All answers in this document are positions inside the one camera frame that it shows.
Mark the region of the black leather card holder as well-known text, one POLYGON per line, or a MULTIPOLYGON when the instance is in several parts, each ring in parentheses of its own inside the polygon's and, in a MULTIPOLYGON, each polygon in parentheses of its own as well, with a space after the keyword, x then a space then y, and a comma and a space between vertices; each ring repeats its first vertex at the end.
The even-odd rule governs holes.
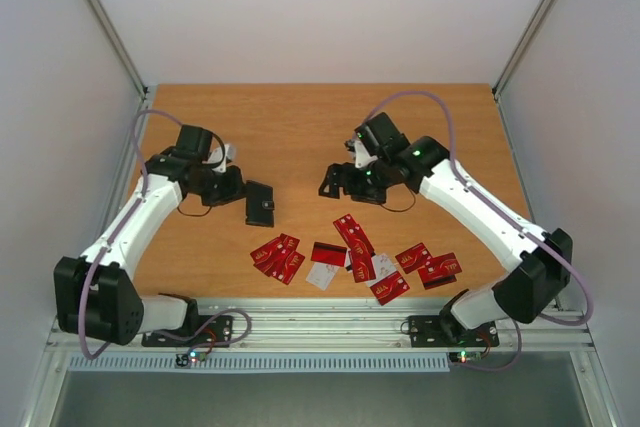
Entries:
POLYGON ((271 186, 247 181, 245 186, 245 223, 254 227, 270 227, 274 221, 274 190, 271 186))

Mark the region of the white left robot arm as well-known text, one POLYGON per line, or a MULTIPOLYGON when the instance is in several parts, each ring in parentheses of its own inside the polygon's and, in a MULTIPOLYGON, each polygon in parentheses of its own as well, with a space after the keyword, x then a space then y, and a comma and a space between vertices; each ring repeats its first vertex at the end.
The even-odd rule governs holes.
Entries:
POLYGON ((197 302, 178 294, 140 295, 133 280, 155 234, 188 196, 212 208, 244 198, 236 148, 201 127, 181 127, 174 145, 145 160, 129 200, 104 233, 77 258, 54 268, 59 328, 81 341, 126 345, 158 332, 179 345, 195 342, 197 302))

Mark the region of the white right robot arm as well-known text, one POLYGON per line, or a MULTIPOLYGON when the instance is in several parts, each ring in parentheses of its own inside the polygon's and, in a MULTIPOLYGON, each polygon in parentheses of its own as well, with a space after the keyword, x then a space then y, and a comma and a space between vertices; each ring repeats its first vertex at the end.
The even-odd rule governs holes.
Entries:
POLYGON ((505 273, 495 282, 453 297, 440 311, 440 330, 463 343, 483 324, 511 319, 530 324, 568 285, 573 241, 518 216, 478 184, 450 151, 429 136, 410 142, 381 113, 363 122, 345 147, 351 161, 328 166, 319 195, 382 205, 403 184, 446 210, 494 255, 505 273))

